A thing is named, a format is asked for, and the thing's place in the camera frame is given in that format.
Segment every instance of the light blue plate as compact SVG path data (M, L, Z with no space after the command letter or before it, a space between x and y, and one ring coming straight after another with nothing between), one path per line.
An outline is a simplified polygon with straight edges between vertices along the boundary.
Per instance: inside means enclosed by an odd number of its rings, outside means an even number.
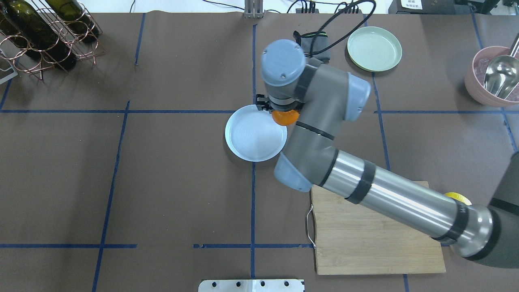
M402 59L402 46L398 39L376 26L366 26L352 33L347 48L355 65L370 72L389 70Z

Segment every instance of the white label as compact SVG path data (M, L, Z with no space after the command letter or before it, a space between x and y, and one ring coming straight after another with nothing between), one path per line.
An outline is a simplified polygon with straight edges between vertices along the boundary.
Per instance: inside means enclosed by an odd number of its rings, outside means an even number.
M402 3L402 7L408 9L423 9L421 6L421 0L400 0L400 3Z

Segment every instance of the yellow object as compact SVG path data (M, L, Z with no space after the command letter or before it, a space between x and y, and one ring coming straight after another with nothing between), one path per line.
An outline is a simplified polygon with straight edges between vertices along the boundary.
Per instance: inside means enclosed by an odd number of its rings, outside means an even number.
M467 199L464 195L462 194L458 194L458 193L453 193L453 192L450 192L450 193L446 193L445 194L446 196L448 196L449 198L453 198L457 201L460 201L462 203L464 203L465 205L472 205L472 203L470 202L469 199Z
M272 118L276 124L288 126L297 121L299 118L299 112L297 110L291 110L288 112L272 111Z

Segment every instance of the metal handle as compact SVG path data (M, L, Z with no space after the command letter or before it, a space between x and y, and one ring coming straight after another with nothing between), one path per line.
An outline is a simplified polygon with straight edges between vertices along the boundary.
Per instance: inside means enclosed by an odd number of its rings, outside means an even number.
M515 36L514 42L512 43L512 47L510 48L509 56L515 57L517 50L519 49L519 33Z

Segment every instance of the dark bottle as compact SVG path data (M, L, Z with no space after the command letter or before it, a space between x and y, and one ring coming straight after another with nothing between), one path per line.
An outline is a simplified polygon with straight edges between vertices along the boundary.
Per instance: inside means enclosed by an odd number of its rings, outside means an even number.
M5 19L2 13L0 13L0 33L4 36L18 35L20 33L14 26L12 26L9 20ZM9 40L19 49L25 50L28 48L29 44L23 37L11 37ZM39 62L42 58L42 54L31 49L28 49L25 54L36 62Z
M88 32L87 26L91 29L91 33L96 37L99 36L99 30L94 23L85 15L83 8L76 0L45 0L56 14L67 23L70 30L77 35L84 35ZM92 43L95 37L91 34L83 38L82 42Z
M56 32L29 3L24 0L0 0L0 11L35 49L45 50L67 71L76 65L76 55L59 40Z

